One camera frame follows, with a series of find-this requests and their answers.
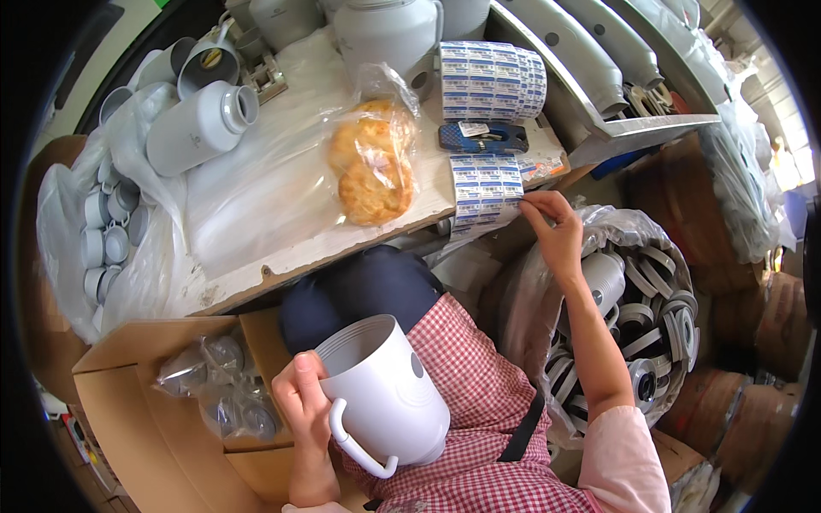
person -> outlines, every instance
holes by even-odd
[[[644,416],[635,407],[621,352],[581,272],[581,220],[555,191],[526,194],[521,212],[564,293],[576,370],[589,406],[578,488],[560,482],[549,468],[545,433],[551,420],[524,372],[495,351],[459,303],[425,273],[424,263],[382,249],[304,280],[283,302],[286,343],[303,351],[272,383],[294,435],[291,504],[283,511],[347,511],[335,502],[340,489],[328,454],[331,403],[319,385],[328,374],[316,353],[305,349],[357,316],[406,309],[403,305],[414,302],[407,300],[410,296],[421,304],[433,301],[422,314],[403,310],[397,318],[450,409],[451,426],[445,450],[434,463],[400,467],[390,479],[376,479],[343,454],[345,470],[376,500],[369,505],[390,513],[671,510],[667,482]],[[410,291],[402,301],[391,299],[397,290],[386,284],[384,274],[375,278],[380,286],[371,286],[366,278],[368,269],[385,268],[395,281],[413,282],[399,284]],[[387,304],[380,308],[380,301]],[[366,304],[367,311],[353,311],[355,303]],[[414,314],[420,318],[413,319]],[[531,410],[534,427],[517,449],[513,441],[521,438],[517,432],[525,431]],[[513,457],[511,449],[517,453]]]

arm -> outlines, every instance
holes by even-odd
[[[565,295],[576,372],[588,404],[588,425],[614,406],[635,406],[627,366],[581,273],[581,219],[564,196],[553,190],[528,193],[520,206],[539,238],[544,262]],[[543,215],[556,226],[550,227]]]
[[[337,475],[328,454],[331,402],[319,380],[328,371],[313,352],[298,354],[271,382],[273,397],[294,433],[294,468],[288,498],[297,507],[339,501]]]

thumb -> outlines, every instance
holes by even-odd
[[[328,403],[328,398],[319,386],[319,376],[314,366],[314,358],[309,353],[300,353],[294,357],[296,385],[302,395],[302,408],[305,411],[319,411]]]
[[[536,232],[536,236],[540,240],[547,240],[553,234],[553,229],[548,225],[548,222],[544,220],[544,216],[538,208],[522,200],[519,202],[519,209],[522,215],[527,218],[533,227],[533,231]]]

white insulated pitcher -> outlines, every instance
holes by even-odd
[[[342,450],[381,479],[398,465],[442,455],[451,413],[392,315],[368,317],[316,348],[329,378],[331,434]]]
[[[353,84],[360,64],[386,62],[424,100],[444,22],[439,0],[350,0],[337,10],[333,29]]]

